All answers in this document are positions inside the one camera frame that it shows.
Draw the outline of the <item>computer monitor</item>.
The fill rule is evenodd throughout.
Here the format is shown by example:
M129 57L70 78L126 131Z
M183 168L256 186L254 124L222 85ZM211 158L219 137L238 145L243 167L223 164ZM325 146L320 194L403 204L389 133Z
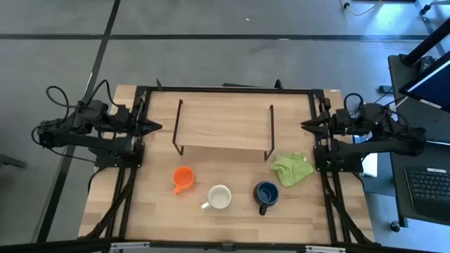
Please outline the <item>computer monitor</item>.
M399 92L450 113L450 51L401 87Z

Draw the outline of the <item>wooden shelf black metal legs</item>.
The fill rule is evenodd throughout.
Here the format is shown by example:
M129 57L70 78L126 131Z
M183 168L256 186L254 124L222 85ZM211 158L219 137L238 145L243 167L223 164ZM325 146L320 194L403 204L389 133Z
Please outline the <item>wooden shelf black metal legs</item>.
M206 108L179 100L172 143L180 155L186 146L256 150L267 161L275 150L274 106Z

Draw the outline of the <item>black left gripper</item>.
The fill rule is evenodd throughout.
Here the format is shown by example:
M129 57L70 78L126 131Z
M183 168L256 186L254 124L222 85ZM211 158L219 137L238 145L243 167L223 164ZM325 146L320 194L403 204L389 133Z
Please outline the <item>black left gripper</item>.
M111 131L119 134L136 134L141 110L140 104L134 105L132 109L127 108L126 105L118 105L116 113L111 114ZM161 124L149 119L144 119L142 125L143 136L162 128Z

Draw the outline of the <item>black front rig rail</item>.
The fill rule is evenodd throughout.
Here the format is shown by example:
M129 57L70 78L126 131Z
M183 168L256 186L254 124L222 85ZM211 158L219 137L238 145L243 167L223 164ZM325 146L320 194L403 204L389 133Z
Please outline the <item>black front rig rail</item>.
M379 244L356 244L350 242L337 242L331 245L313 245L161 240L136 241L123 240L122 238L81 238L76 240L2 245L0 246L0 253L93 253L141 248L215 249L222 252L235 252L236 250L285 250L303 253L437 253L416 249L385 247Z

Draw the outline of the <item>black keyboard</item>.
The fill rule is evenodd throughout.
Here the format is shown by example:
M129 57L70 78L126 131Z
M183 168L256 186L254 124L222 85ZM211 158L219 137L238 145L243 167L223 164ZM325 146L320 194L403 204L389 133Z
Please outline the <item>black keyboard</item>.
M450 223L450 170L406 167L404 173L414 212Z

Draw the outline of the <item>black metal table frame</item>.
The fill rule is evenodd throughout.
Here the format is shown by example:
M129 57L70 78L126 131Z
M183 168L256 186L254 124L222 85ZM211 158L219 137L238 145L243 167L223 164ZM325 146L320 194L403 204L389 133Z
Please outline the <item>black metal table frame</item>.
M273 105L274 154L294 150L313 158L314 137L300 126L311 118L309 96L298 90L175 86L154 90L148 116L162 129L143 139L143 162L136 173L124 232L127 240L330 244L320 173L281 188L279 201L261 216L252 192L261 181L276 181L270 161L256 150L186 146L180 155L172 143L179 100L206 108ZM190 167L195 183L175 195L173 174L179 167ZM230 205L201 210L215 185L229 188Z

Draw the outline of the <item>white paper sheet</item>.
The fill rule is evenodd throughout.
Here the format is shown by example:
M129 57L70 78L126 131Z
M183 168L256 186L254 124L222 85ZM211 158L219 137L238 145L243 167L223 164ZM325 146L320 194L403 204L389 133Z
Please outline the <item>white paper sheet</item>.
M375 178L378 174L378 154L371 153L362 160L364 176Z

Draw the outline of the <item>orange plastic cup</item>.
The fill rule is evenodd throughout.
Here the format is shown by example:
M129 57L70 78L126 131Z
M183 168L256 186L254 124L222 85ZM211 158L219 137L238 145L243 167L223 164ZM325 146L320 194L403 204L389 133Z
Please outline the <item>orange plastic cup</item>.
M174 194L178 195L183 190L188 190L195 183L195 175L190 167L179 167L173 174L175 185Z

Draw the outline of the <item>grey floor stand foot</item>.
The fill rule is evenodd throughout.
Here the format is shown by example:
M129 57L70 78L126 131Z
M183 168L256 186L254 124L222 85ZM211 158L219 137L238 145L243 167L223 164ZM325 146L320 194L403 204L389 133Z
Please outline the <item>grey floor stand foot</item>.
M3 155L0 154L0 168L2 168L3 166L6 165L10 165L13 167L18 167L18 168L25 168L27 166L26 162L17 160L13 157L10 157L8 155Z

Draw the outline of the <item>green cloth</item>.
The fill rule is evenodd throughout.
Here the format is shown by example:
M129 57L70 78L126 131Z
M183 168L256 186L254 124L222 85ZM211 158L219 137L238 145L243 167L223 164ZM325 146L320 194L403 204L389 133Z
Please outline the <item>green cloth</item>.
M286 188L294 186L315 171L302 153L277 155L270 170L277 175L280 184Z

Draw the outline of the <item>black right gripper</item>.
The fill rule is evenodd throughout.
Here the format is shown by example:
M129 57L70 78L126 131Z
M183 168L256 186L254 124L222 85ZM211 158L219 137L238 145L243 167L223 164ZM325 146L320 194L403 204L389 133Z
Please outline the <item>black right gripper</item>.
M335 113L331 116L329 122L328 115L319 115L316 118L304 121L301 123L302 128L317 136L327 136L329 131L332 135L345 136L348 133L349 128L352 125L352 118L348 109L342 108L337 109Z

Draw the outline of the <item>black diagonal pole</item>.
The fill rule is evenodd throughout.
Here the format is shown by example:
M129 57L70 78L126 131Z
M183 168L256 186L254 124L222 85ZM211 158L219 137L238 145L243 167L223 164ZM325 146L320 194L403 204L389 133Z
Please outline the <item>black diagonal pole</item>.
M425 53L436 46L441 40L443 40L448 34L450 34L450 18L447 19L441 26L439 26L432 34L424 39L417 47L412 50L408 55L401 56L401 62L406 66L412 66Z

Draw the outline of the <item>dark mug blue interior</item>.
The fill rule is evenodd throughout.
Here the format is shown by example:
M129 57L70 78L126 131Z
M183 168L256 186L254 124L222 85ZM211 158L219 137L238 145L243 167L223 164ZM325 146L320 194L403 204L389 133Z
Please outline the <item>dark mug blue interior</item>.
M259 214L264 216L269 207L274 206L279 197L277 186L270 181L262 181L253 189L254 201L259 206Z

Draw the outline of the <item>teal mug white interior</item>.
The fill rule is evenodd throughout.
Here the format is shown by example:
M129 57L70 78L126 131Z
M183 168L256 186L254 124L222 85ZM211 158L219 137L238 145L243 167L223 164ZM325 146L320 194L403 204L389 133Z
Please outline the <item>teal mug white interior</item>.
M232 200L232 194L225 185L212 186L207 195L207 202L201 205L201 210L207 208L225 209Z

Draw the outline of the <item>black desk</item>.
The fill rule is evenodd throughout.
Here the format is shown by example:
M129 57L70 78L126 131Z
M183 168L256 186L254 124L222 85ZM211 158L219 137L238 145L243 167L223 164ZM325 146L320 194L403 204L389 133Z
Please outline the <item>black desk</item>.
M427 143L424 151L416 157L390 154L392 174L399 222L407 226L407 219L416 219L450 226L450 207L444 208L443 219L415 213L409 195L404 169L407 167L429 167L450 172L450 113L407 98L397 112L403 115L412 127L426 129Z

